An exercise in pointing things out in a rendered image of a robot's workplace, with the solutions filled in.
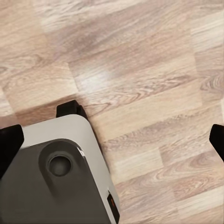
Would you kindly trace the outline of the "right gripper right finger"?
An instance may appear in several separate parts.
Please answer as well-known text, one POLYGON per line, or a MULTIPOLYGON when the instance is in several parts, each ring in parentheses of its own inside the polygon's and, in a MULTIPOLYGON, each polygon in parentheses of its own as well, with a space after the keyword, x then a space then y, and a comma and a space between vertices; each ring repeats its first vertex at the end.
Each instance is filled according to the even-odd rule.
POLYGON ((224 126, 213 124, 209 141, 224 161, 224 126))

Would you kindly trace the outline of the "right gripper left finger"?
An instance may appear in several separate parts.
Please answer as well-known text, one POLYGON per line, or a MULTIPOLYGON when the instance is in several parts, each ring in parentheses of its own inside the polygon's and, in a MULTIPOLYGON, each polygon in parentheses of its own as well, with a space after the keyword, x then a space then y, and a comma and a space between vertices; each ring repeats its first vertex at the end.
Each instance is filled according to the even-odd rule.
POLYGON ((0 129, 0 180, 24 142, 20 124, 0 129))

